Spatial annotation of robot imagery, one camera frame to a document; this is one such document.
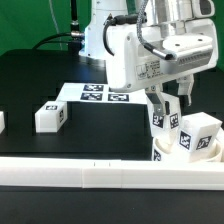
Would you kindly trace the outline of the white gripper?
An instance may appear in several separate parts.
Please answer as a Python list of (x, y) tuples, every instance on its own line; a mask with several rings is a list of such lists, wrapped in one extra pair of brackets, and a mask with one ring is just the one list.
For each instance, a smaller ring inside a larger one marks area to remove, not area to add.
[(213, 68), (218, 60), (216, 28), (210, 19), (185, 23), (186, 32), (161, 36), (160, 28), (142, 29), (143, 38), (157, 48), (173, 55), (164, 60), (140, 44), (134, 25), (114, 26), (108, 30), (112, 52), (106, 56), (106, 74), (109, 87), (115, 92), (133, 92), (145, 89), (157, 116), (166, 114), (165, 100), (159, 84), (177, 79), (178, 95), (192, 104), (194, 73)]

